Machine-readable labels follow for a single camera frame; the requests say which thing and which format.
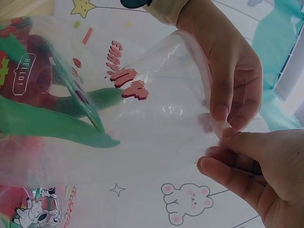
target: finger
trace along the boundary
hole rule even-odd
[[[223,185],[257,209],[264,186],[235,169],[213,158],[202,157],[198,162],[199,171]]]
[[[263,151],[269,142],[268,133],[238,132],[233,128],[223,131],[222,141],[233,152],[261,162]]]
[[[245,102],[230,121],[231,126],[238,130],[246,127],[258,113],[261,107],[263,88],[261,71],[251,70],[242,73],[246,74],[246,78],[250,79],[245,83]]]
[[[221,161],[229,167],[234,167],[256,175],[262,175],[259,163],[244,155],[236,154],[229,149],[213,146],[206,150],[206,156]]]
[[[218,53],[210,56],[210,68],[212,71],[212,85],[210,95],[210,111],[217,121],[226,121],[230,112],[233,98],[234,70],[236,59],[230,56],[218,57]]]
[[[263,186],[267,185],[267,181],[265,180],[263,175],[257,175],[257,174],[251,173],[251,172],[247,172],[247,171],[244,171],[244,170],[237,169],[237,168],[232,168],[232,169],[244,174],[245,176],[253,179],[254,181],[260,183]]]

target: clear plastic bag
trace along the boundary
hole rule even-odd
[[[134,60],[136,45],[83,23],[0,24],[0,184],[166,174],[195,163],[217,142],[212,129],[220,137],[229,126],[209,115],[209,67],[187,33]]]

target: red print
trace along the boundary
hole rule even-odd
[[[135,79],[137,72],[134,69],[124,69],[110,77],[111,82],[115,82],[115,87],[120,88],[127,82]]]
[[[23,21],[23,18],[14,18],[11,20],[12,25],[18,25]]]
[[[16,31],[16,28],[15,27],[12,27],[12,26],[8,26],[2,30],[0,30],[0,37],[1,38],[7,38],[10,36],[10,34],[12,32]]]
[[[123,46],[119,42],[113,40],[107,56],[109,62],[106,63],[106,65],[111,69],[111,71],[107,71],[108,75],[113,75],[116,72],[120,71],[119,58],[122,56],[122,50]]]
[[[79,59],[73,58],[73,62],[74,62],[75,66],[77,68],[81,68],[82,67],[81,62],[79,61]]]
[[[117,42],[112,41],[112,45],[110,46],[109,53],[107,59],[109,62],[106,62],[106,65],[111,69],[111,71],[107,71],[108,75],[110,75],[111,82],[114,82],[115,88],[120,88],[125,85],[127,82],[133,81],[137,72],[134,69],[121,69],[120,58],[122,56],[123,46]],[[130,86],[123,91],[122,97],[135,97],[138,100],[147,99],[149,92],[144,88],[145,84],[143,81],[133,81]]]
[[[149,92],[144,88],[144,82],[139,80],[132,82],[131,86],[124,90],[122,97],[128,98],[134,96],[138,100],[145,100],[148,95]]]
[[[75,70],[74,67],[72,67],[72,72],[75,77],[78,77],[78,72]]]

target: red lettering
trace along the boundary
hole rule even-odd
[[[117,50],[114,46],[110,46],[109,52],[117,58],[120,58],[122,56],[122,53],[119,50]]]
[[[112,64],[112,63],[106,63],[106,65],[113,71],[118,72],[119,71],[119,66]]]
[[[120,50],[120,51],[123,50],[123,46],[119,42],[117,42],[115,40],[112,41],[112,45],[115,46],[115,47],[117,47],[118,50]]]
[[[116,58],[114,55],[110,54],[110,53],[108,54],[107,59],[110,62],[114,63],[115,65],[119,65],[120,64],[120,60],[118,58]]]
[[[1,38],[7,38],[14,31],[16,31],[15,27],[12,27],[12,26],[6,27],[6,28],[0,30],[0,37]]]
[[[107,74],[108,74],[108,75],[113,75],[113,74],[116,74],[116,72],[113,72],[113,71],[107,71]]]
[[[134,69],[123,69],[110,77],[111,82],[115,81],[115,87],[120,88],[127,82],[135,79],[137,72]]]
[[[131,83],[129,88],[126,88],[122,94],[123,98],[134,96],[139,101],[147,99],[149,92],[144,88],[144,82],[139,80]]]

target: cartoon character print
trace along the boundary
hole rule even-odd
[[[207,186],[197,186],[192,183],[183,184],[180,189],[166,183],[161,187],[164,194],[166,210],[172,225],[180,226],[184,222],[184,216],[198,216],[206,208],[213,206],[213,200],[208,197],[210,189]]]
[[[12,222],[20,225],[22,228],[27,228],[33,223],[38,223],[38,217],[47,211],[42,209],[41,201],[31,201],[27,198],[27,208],[16,208],[15,212],[19,215],[19,218],[13,218]]]
[[[47,211],[46,214],[42,215],[38,219],[38,228],[55,228],[58,222],[61,221],[62,211],[59,206],[58,196],[56,195],[56,188],[40,188],[39,193],[42,198],[48,197],[54,201],[55,209]]]
[[[62,218],[61,209],[54,209],[48,211],[43,216],[39,217],[37,228],[56,228],[58,222],[61,221],[61,218]]]

